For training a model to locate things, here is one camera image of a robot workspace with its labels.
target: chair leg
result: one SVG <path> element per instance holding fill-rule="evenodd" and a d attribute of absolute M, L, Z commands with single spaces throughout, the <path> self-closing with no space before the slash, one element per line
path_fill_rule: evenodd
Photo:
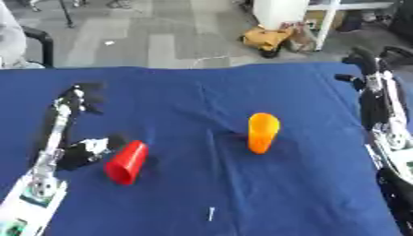
<path fill-rule="evenodd" d="M 75 27 L 75 24 L 73 23 L 73 20 L 72 20 L 72 17 L 70 16 L 70 14 L 69 14 L 69 12 L 68 12 L 68 10 L 67 10 L 67 7 L 66 7 L 66 5 L 65 5 L 65 2 L 64 2 L 64 0 L 59 0 L 59 3 L 60 3 L 60 7 L 62 8 L 62 10 L 63 10 L 63 12 L 64 12 L 64 14 L 65 14 L 65 18 L 66 18 L 66 24 L 67 24 L 67 27 L 68 28 L 74 28 Z"/>

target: white cabinet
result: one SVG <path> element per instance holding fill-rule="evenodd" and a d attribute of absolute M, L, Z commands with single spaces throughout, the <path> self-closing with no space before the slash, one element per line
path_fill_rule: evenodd
<path fill-rule="evenodd" d="M 254 15 L 268 30 L 277 30 L 283 22 L 303 20 L 310 0 L 254 0 Z"/>

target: person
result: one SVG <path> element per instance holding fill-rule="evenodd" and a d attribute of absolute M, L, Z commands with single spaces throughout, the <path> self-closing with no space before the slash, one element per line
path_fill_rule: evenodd
<path fill-rule="evenodd" d="M 0 0 L 0 69 L 39 68 L 24 59 L 26 35 L 16 19 Z"/>

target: chair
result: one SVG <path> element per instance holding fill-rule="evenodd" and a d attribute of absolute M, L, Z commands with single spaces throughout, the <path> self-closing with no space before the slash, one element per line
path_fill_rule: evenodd
<path fill-rule="evenodd" d="M 413 65 L 413 50 L 408 48 L 386 46 L 380 57 L 392 67 Z"/>
<path fill-rule="evenodd" d="M 22 29 L 26 37 L 37 40 L 41 43 L 41 64 L 46 68 L 54 66 L 54 43 L 52 37 L 45 31 L 23 26 Z"/>

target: yellow bag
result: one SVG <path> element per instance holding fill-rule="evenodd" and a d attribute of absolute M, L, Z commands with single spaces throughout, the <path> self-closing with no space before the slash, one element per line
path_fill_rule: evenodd
<path fill-rule="evenodd" d="M 293 33 L 294 28 L 289 26 L 279 30 L 266 30 L 262 26 L 254 27 L 242 35 L 242 42 L 260 50 L 265 58 L 274 58 L 285 42 Z"/>

